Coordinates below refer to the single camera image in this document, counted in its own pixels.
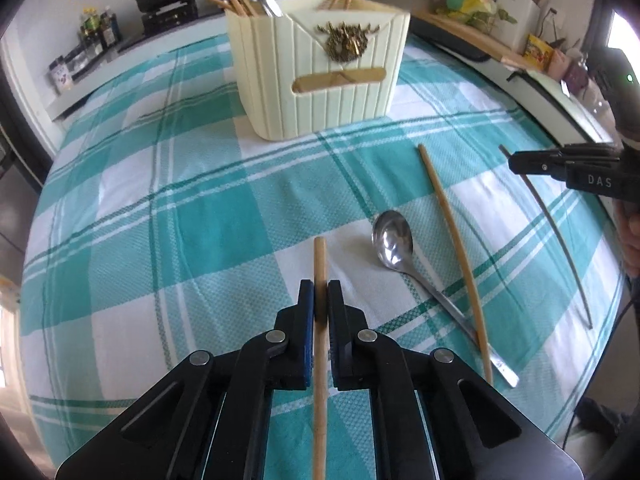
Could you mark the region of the person's right hand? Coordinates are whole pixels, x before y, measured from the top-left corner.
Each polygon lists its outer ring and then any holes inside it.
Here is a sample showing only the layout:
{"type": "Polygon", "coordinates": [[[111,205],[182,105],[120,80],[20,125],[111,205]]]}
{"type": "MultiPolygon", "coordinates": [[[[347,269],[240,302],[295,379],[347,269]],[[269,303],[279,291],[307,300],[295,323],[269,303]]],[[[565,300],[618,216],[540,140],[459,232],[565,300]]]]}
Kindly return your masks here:
{"type": "Polygon", "coordinates": [[[631,278],[638,278],[640,271],[640,217],[639,214],[627,214],[624,203],[614,202],[615,224],[624,266],[631,278]]]}

